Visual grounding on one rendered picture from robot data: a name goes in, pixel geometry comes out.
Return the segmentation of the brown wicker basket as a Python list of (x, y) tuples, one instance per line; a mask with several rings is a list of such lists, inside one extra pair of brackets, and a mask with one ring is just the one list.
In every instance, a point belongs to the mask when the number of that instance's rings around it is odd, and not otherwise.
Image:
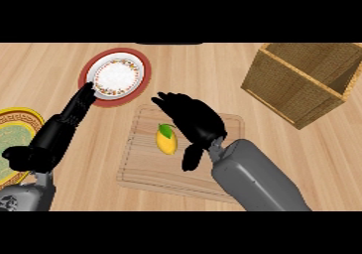
[(270, 43), (242, 89), (301, 130), (348, 101), (361, 72), (361, 44)]

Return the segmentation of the red round placemat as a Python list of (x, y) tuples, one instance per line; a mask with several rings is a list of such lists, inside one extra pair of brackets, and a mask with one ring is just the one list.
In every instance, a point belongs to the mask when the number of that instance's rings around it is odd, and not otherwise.
[(150, 77), (152, 77), (152, 64), (150, 64), (150, 60), (147, 58), (147, 56), (144, 55), (143, 52), (140, 52), (135, 49), (131, 48), (115, 48), (110, 49), (104, 52), (101, 52), (87, 63), (82, 73), (81, 73), (81, 78), (79, 78), (79, 86), (84, 86), (88, 81), (88, 69), (92, 66), (92, 64), (97, 62), (97, 60), (104, 57), (107, 54), (112, 53), (121, 53), (121, 52), (126, 52), (131, 53), (134, 55), (137, 55), (140, 57), (140, 59), (144, 62), (144, 66), (146, 66), (146, 75), (144, 75), (144, 80), (140, 84), (140, 87), (137, 88), (137, 90), (123, 98), (116, 99), (116, 100), (104, 100), (104, 99), (97, 99), (94, 105), (100, 106), (100, 107), (115, 107), (118, 105), (123, 105), (128, 102), (131, 102), (144, 92), (147, 85), (149, 85), (149, 81), (150, 81)]

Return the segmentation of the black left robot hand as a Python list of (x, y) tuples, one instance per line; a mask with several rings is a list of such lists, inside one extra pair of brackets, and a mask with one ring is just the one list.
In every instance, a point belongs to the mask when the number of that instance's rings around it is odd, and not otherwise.
[(92, 83), (88, 82), (63, 112), (47, 121), (30, 145), (14, 146), (4, 151), (2, 157), (10, 161), (10, 168), (14, 171), (48, 173), (54, 169), (66, 155), (78, 127), (95, 100)]

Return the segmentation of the white floral plate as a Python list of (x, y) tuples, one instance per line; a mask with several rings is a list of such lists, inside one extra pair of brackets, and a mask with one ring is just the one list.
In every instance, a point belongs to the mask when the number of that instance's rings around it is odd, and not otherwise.
[(95, 97), (116, 100), (126, 97), (144, 80), (146, 66), (140, 57), (121, 52), (101, 57), (88, 69)]

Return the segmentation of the green and yellow patterned plate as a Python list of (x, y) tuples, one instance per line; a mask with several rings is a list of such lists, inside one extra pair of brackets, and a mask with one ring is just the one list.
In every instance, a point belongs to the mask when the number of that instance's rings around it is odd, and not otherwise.
[(13, 146), (28, 146), (45, 124), (42, 115), (30, 108), (10, 107), (0, 109), (0, 190), (19, 184), (30, 172), (17, 172), (2, 157)]

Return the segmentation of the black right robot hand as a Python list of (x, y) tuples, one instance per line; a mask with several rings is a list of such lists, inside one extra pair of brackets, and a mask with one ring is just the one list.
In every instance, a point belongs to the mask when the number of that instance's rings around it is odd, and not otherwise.
[(214, 141), (228, 136), (224, 120), (211, 106), (184, 93), (159, 92), (152, 101), (191, 142), (184, 153), (183, 170), (194, 171)]

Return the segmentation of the pale wooden cutting board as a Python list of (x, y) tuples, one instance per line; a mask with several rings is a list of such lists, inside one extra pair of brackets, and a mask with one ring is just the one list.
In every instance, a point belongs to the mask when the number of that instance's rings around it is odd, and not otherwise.
[(172, 124), (172, 119), (156, 105), (141, 105), (137, 109), (128, 136), (118, 182), (123, 187), (187, 195), (236, 203), (212, 177), (214, 163), (209, 153), (196, 171), (183, 171), (184, 151), (191, 145), (181, 131), (174, 128), (178, 150), (166, 155), (156, 144), (160, 124)]

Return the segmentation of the yellow lemon with green leaf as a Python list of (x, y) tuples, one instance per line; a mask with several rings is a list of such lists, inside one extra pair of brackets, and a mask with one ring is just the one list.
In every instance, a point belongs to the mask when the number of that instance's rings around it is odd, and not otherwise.
[(166, 155), (174, 155), (178, 150), (178, 137), (174, 131), (174, 126), (160, 124), (156, 133), (156, 144), (159, 150)]

